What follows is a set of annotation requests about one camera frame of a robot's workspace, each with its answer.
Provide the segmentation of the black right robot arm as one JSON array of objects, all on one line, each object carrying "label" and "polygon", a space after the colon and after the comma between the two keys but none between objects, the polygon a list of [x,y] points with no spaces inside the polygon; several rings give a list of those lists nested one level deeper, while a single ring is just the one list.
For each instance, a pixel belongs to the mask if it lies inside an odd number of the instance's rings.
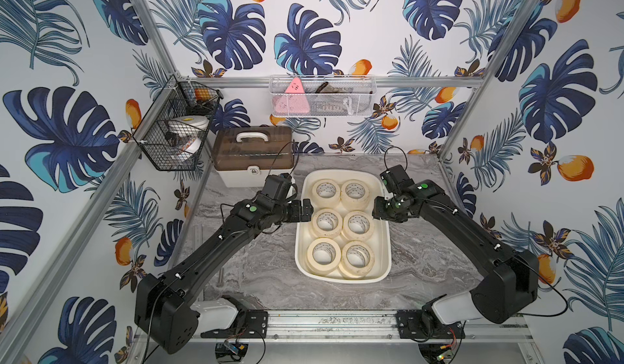
[{"label": "black right robot arm", "polygon": [[382,183],[392,196],[375,199],[375,219],[398,224],[424,219],[450,239],[482,276],[474,289],[427,303],[424,310],[438,323],[482,318],[501,324],[536,301],[539,262],[535,255],[497,240],[430,180],[415,183],[410,178],[392,180],[384,174]]}]

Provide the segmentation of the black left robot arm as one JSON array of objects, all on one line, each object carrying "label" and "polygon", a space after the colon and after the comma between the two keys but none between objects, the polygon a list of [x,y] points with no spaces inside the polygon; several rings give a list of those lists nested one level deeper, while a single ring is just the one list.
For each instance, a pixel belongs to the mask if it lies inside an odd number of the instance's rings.
[{"label": "black left robot arm", "polygon": [[269,203],[239,201],[203,245],[161,276],[138,284],[134,322],[167,354],[176,354],[198,331],[200,315],[191,305],[206,283],[239,250],[271,226],[311,221],[309,199]]}]

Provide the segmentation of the white plastic storage tray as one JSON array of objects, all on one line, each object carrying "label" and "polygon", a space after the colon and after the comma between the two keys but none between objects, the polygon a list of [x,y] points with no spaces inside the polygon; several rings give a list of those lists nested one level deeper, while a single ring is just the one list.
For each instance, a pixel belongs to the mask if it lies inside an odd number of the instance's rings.
[{"label": "white plastic storage tray", "polygon": [[374,201],[387,195],[372,174],[342,169],[310,173],[302,198],[311,221],[297,226],[295,261],[312,279],[339,284],[382,281],[392,266],[387,222],[372,217]]}]

